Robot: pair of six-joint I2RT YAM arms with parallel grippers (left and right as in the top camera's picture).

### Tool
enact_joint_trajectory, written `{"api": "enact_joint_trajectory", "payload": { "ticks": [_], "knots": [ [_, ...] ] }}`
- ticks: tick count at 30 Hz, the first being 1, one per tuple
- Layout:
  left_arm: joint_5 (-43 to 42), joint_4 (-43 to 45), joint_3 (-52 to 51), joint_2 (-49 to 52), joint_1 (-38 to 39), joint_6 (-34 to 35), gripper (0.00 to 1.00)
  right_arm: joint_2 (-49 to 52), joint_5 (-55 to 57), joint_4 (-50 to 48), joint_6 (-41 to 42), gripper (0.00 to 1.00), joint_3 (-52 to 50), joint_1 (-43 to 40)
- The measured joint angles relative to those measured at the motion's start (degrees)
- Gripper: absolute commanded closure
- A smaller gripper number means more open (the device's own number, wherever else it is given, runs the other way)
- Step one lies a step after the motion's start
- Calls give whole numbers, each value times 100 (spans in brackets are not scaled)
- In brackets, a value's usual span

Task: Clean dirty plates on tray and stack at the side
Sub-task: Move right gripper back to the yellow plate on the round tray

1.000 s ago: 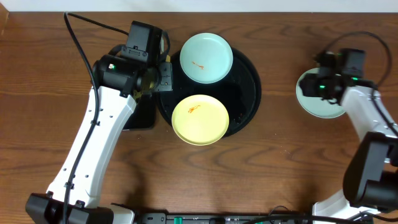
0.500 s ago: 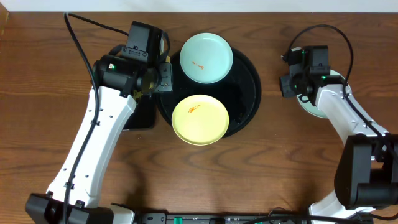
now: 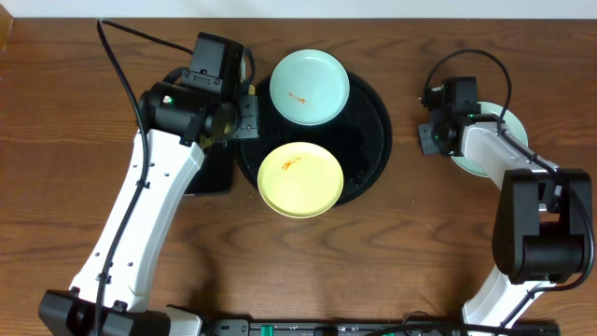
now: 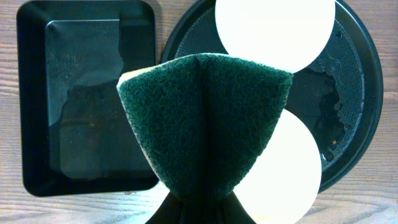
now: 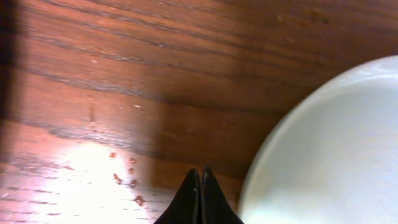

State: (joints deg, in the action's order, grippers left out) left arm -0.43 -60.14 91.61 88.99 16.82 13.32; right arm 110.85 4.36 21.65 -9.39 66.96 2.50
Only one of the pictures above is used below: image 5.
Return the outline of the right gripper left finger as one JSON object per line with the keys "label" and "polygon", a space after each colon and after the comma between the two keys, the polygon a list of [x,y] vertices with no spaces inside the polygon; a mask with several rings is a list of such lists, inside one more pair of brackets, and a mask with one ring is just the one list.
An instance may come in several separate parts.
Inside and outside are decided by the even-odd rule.
{"label": "right gripper left finger", "polygon": [[197,224],[199,191],[198,171],[190,169],[170,205],[154,224]]}

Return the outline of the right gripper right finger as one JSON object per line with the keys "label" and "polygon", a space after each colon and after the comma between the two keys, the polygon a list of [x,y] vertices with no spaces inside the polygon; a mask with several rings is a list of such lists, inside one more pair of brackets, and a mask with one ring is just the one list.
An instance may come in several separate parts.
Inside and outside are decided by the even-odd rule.
{"label": "right gripper right finger", "polygon": [[230,207],[216,177],[209,168],[203,170],[202,221],[206,224],[243,224]]}

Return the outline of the mint plate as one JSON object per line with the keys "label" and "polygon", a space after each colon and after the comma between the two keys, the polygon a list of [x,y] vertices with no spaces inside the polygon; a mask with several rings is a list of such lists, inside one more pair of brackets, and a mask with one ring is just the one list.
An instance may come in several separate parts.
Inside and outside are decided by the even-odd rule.
{"label": "mint plate", "polygon": [[244,223],[397,224],[397,57],[354,67],[290,111],[256,154]]}

